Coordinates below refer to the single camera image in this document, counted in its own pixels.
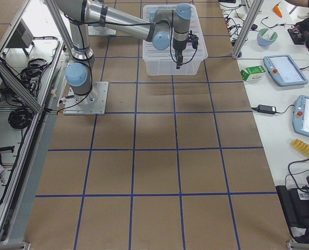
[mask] blue and white tablet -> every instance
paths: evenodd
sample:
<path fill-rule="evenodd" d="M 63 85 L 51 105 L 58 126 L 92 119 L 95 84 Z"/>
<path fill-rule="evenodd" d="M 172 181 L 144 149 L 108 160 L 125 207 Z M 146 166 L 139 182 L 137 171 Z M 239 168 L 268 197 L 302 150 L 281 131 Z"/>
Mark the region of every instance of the blue and white tablet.
<path fill-rule="evenodd" d="M 309 97 L 299 96 L 295 101 L 293 113 L 293 128 L 295 132 L 309 136 Z"/>
<path fill-rule="evenodd" d="M 308 80 L 291 56 L 265 56 L 264 66 L 279 86 L 303 85 Z"/>

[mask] green box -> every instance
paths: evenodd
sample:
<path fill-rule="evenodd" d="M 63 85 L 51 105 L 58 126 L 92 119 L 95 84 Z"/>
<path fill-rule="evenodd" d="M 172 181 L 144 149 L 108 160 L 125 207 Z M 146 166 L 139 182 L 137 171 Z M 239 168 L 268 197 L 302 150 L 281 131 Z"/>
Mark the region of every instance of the green box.
<path fill-rule="evenodd" d="M 260 79 L 265 73 L 263 66 L 254 66 L 242 69 L 240 71 L 242 79 L 246 82 Z"/>

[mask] carrot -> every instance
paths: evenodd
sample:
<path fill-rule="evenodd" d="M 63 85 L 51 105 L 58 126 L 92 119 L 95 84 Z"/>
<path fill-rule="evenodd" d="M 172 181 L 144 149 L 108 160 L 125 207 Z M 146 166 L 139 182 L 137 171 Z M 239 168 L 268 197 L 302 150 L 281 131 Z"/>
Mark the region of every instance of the carrot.
<path fill-rule="evenodd" d="M 279 4 L 280 4 L 280 2 L 274 6 L 273 11 L 276 13 L 276 15 L 278 15 L 280 18 L 282 18 L 283 14 L 280 11 Z"/>

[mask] clear plastic container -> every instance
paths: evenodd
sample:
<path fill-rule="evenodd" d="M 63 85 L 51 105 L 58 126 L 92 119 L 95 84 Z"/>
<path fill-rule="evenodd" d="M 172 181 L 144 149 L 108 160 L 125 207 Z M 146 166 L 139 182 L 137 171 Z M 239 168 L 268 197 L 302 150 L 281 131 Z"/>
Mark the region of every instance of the clear plastic container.
<path fill-rule="evenodd" d="M 143 7 L 143 18 L 149 20 L 150 12 L 160 9 L 175 9 L 176 5 L 146 5 Z M 146 64 L 146 70 L 149 76 L 163 75 L 193 75 L 196 74 L 201 62 L 208 57 L 207 48 L 205 47 L 204 37 L 201 30 L 201 24 L 198 20 L 196 7 L 191 5 L 190 29 L 193 34 L 199 38 L 199 45 L 195 57 L 188 64 L 182 65 L 180 69 L 176 69 L 176 63 L 172 60 L 170 48 L 159 51 L 150 42 L 143 41 L 143 60 Z M 183 51 L 184 60 L 187 62 L 193 56 L 195 50 L 191 43 L 187 44 Z"/>

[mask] blue joint cap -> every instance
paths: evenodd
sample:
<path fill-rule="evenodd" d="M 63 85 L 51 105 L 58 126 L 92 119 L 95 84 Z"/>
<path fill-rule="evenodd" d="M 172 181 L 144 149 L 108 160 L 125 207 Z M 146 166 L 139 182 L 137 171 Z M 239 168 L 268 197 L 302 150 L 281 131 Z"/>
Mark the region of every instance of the blue joint cap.
<path fill-rule="evenodd" d="M 150 12 L 149 16 L 150 16 L 149 21 L 153 22 L 153 20 L 155 19 L 155 12 Z"/>
<path fill-rule="evenodd" d="M 175 12 L 179 17 L 185 20 L 191 19 L 191 6 L 187 3 L 178 4 L 175 8 Z"/>
<path fill-rule="evenodd" d="M 87 70 L 84 65 L 79 62 L 74 62 L 66 68 L 65 76 L 72 87 L 79 87 L 87 79 Z"/>
<path fill-rule="evenodd" d="M 170 34 L 167 31 L 157 33 L 153 39 L 153 46 L 159 51 L 163 51 L 170 45 Z"/>

